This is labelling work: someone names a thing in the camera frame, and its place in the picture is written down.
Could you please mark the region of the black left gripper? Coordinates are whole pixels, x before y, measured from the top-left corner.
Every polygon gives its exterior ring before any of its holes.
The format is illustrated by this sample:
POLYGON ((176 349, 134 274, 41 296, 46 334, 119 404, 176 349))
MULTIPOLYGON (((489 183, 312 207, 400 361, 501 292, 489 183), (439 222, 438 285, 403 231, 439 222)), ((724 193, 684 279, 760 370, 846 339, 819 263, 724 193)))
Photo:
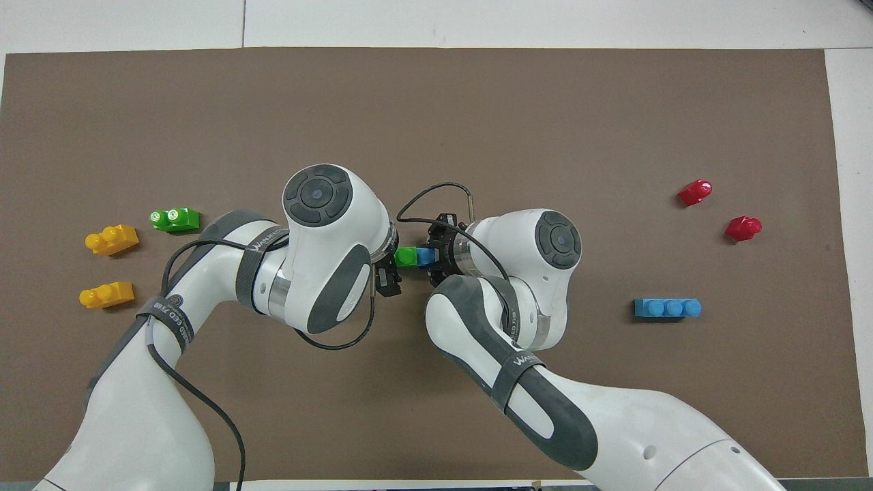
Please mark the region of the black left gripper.
POLYGON ((377 292, 383 297, 401 295, 402 277, 398 273, 395 254, 385 254, 373 264, 377 273, 377 292))

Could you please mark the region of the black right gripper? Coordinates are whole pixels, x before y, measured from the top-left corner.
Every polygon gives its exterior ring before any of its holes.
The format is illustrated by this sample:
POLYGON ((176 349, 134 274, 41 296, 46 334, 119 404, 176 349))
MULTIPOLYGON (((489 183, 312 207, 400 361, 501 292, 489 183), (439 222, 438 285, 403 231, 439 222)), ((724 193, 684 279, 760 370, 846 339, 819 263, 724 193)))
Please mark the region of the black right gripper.
POLYGON ((425 248, 434 250, 434 263, 425 269, 431 286, 437 287, 449 276, 471 276, 471 242, 459 231, 467 230, 467 224, 458 220, 455 213, 441 213, 436 224, 428 228, 425 248))

